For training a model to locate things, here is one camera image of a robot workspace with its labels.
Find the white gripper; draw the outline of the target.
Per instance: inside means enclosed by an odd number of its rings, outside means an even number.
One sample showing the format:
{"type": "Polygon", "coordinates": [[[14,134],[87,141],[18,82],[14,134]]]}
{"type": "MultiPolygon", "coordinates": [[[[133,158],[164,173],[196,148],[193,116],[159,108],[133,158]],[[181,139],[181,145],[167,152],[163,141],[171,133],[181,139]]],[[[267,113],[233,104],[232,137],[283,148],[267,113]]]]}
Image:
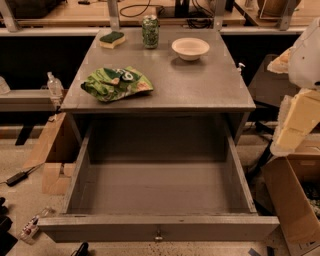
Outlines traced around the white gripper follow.
{"type": "Polygon", "coordinates": [[[316,91],[320,89],[320,18],[310,23],[291,49],[271,61],[267,70],[288,73],[291,83],[306,88],[284,98],[275,132],[277,150],[295,150],[320,123],[320,92],[316,91]]]}

